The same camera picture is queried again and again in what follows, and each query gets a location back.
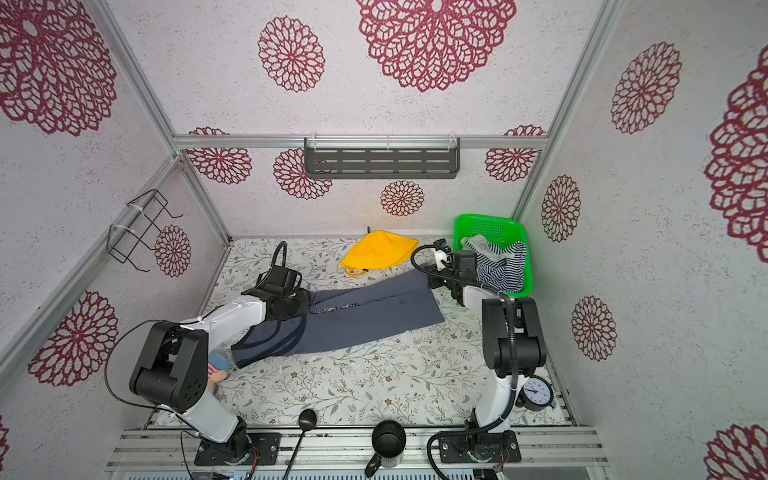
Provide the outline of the grey blue tank top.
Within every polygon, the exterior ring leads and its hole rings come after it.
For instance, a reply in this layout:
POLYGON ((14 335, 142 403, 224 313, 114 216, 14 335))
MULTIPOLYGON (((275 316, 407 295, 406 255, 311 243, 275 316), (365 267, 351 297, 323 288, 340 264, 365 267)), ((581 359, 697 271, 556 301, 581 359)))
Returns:
POLYGON ((307 312, 251 327, 231 352, 242 369, 271 357, 350 348, 443 321, 427 276, 411 270, 361 288, 311 292, 307 312))

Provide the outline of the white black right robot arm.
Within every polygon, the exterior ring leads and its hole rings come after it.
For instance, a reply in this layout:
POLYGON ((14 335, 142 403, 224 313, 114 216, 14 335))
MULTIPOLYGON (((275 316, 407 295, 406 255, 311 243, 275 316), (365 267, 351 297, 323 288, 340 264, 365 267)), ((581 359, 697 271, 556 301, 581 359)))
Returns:
POLYGON ((495 285, 435 267, 427 270, 427 276, 431 286, 449 287, 459 303, 481 316, 483 358, 492 375, 467 434, 500 432, 516 408, 539 412, 550 407, 553 387, 536 374, 546 363, 548 349, 535 301, 511 297, 495 285))

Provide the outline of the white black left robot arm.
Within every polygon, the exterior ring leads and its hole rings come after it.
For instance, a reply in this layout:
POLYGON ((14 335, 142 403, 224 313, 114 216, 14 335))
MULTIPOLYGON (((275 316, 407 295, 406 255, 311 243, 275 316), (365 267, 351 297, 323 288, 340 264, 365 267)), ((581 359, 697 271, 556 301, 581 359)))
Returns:
POLYGON ((310 302, 311 294, 303 288, 282 298, 252 289, 205 316, 182 323, 158 321, 148 333, 129 389, 169 408, 216 448, 242 456, 245 423, 209 390, 209 355, 235 334, 254 334, 264 323, 275 325, 273 333, 262 339, 244 337, 233 345, 237 366, 290 352, 306 330, 310 302))

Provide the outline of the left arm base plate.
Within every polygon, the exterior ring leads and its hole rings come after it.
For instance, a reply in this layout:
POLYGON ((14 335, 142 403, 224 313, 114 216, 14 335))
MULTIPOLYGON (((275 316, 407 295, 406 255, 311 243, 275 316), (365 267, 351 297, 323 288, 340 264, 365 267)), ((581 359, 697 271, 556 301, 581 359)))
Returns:
POLYGON ((277 432, 249 432, 227 443, 202 439, 195 466, 272 466, 277 462, 282 435, 277 432))

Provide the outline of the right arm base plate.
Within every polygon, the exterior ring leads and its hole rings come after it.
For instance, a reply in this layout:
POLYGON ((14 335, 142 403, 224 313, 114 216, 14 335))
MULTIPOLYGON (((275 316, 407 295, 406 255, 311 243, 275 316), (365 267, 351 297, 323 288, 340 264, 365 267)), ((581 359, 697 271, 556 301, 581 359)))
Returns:
POLYGON ((512 430, 444 437, 439 440, 439 454, 444 464, 506 464, 522 460, 517 437, 512 430))

